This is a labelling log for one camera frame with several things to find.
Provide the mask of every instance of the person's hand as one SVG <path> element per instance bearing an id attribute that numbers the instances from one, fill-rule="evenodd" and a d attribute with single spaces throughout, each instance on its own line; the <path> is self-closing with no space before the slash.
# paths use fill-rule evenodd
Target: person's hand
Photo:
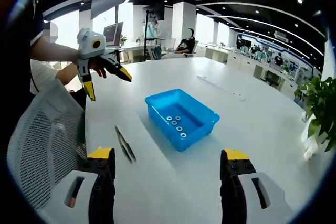
<path id="1" fill-rule="evenodd" d="M 106 71 L 103 64 L 101 64 L 101 62 L 97 61 L 95 58 L 90 59 L 89 68 L 96 71 L 99 77 L 103 77 L 104 79 L 106 78 Z"/>

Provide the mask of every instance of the white sleeve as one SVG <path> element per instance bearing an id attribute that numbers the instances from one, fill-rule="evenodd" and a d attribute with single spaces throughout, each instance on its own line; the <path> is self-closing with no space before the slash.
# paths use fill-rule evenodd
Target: white sleeve
<path id="1" fill-rule="evenodd" d="M 49 63 L 38 60 L 30 60 L 30 69 L 34 83 L 39 91 L 50 85 L 59 71 Z M 33 94 L 38 93 L 32 81 L 30 81 L 30 92 Z"/>

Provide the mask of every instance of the small box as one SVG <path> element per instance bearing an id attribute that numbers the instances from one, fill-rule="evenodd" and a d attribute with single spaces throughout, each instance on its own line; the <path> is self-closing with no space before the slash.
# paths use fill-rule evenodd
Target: small box
<path id="1" fill-rule="evenodd" d="M 219 115 L 181 89 L 174 89 L 145 98 L 150 119 L 178 151 L 184 151 L 210 134 Z M 167 117 L 181 119 L 173 125 Z"/>

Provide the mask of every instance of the tweezers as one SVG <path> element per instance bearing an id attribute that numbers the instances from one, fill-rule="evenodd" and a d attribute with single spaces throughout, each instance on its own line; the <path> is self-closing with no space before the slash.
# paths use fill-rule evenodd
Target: tweezers
<path id="1" fill-rule="evenodd" d="M 115 127 L 115 131 L 117 133 L 118 141 L 121 146 L 122 152 L 126 156 L 126 158 L 129 160 L 130 163 L 136 162 L 137 159 L 130 147 L 130 145 L 126 142 L 124 137 L 122 136 L 121 132 L 119 131 L 118 127 Z"/>

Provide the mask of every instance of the white table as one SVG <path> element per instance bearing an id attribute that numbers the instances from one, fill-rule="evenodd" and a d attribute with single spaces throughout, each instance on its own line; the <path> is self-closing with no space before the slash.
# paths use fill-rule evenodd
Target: white table
<path id="1" fill-rule="evenodd" d="M 147 44 L 147 49 L 151 49 L 154 47 L 154 45 L 151 45 L 150 43 Z M 123 49 L 127 55 L 128 55 L 128 59 L 126 59 L 124 57 L 124 61 L 129 60 L 130 63 L 133 63 L 133 59 L 134 59 L 134 52 L 135 51 L 142 51 L 140 54 L 143 55 L 143 49 L 144 49 L 144 43 L 135 43 L 135 42 L 126 42 L 124 46 L 120 47 L 120 49 Z"/>
<path id="2" fill-rule="evenodd" d="M 258 172 L 268 174 L 285 191 L 293 210 L 309 199 L 324 167 L 317 159 L 313 165 L 304 161 L 302 109 L 290 99 L 206 58 L 125 67 L 133 76 L 131 83 L 93 75 L 97 100 L 87 100 L 86 105 L 88 153 L 99 146 L 116 151 L 116 223 L 221 223 L 219 167 L 224 148 L 246 153 Z M 150 121 L 144 102 L 147 96 L 176 88 L 221 116 L 208 137 L 184 152 L 177 152 Z M 115 125 L 131 145 L 136 164 L 123 156 Z"/>

